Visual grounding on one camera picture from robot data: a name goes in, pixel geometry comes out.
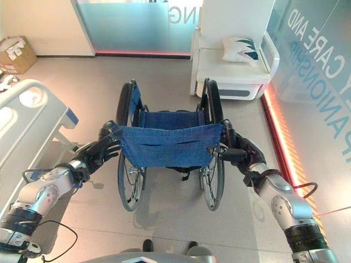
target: frosted glass panel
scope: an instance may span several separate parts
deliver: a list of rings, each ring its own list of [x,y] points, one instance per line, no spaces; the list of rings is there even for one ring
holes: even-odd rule
[[[190,55],[199,1],[78,0],[97,53]]]

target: shoe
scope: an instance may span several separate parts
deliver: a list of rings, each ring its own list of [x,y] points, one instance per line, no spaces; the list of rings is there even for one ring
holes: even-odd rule
[[[143,252],[154,252],[154,244],[152,243],[152,240],[145,239],[143,243]]]

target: cushion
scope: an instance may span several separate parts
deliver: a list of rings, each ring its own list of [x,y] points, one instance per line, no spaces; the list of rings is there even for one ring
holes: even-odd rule
[[[232,63],[222,59],[223,49],[200,49],[196,80],[210,78],[217,83],[268,84],[270,75],[262,59],[249,63]]]
[[[223,38],[223,59],[229,62],[252,62],[258,60],[253,40],[240,37]]]

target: white armchair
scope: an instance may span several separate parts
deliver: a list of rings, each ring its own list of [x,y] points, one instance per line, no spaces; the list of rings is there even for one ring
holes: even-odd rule
[[[201,96],[205,78],[218,84],[221,99],[252,100],[262,96],[279,65],[279,53],[266,32],[275,0],[203,0],[199,28],[191,45],[190,94]],[[222,59],[225,37],[247,37],[256,45],[258,61]],[[265,41],[271,56],[264,54]]]

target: led light strip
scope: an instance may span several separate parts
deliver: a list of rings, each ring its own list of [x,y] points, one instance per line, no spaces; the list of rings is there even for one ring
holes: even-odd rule
[[[273,120],[273,125],[276,130],[279,139],[279,145],[282,147],[282,151],[284,154],[284,159],[287,164],[287,168],[289,171],[288,176],[291,178],[293,184],[295,186],[306,184],[307,177],[299,160],[298,153],[295,149],[290,131],[286,122],[284,120],[284,116],[281,113],[279,104],[276,100],[273,87],[271,85],[268,86],[268,89],[264,93],[264,98],[266,99],[267,106],[269,109],[269,114]],[[297,193],[303,197],[309,191],[306,188],[298,188],[296,189]],[[319,214],[317,210],[317,206],[314,202],[314,198],[312,196],[306,198],[307,202],[312,207],[312,212],[314,215],[314,219],[316,220],[321,233],[325,236],[325,231],[322,225],[320,218],[317,216]]]

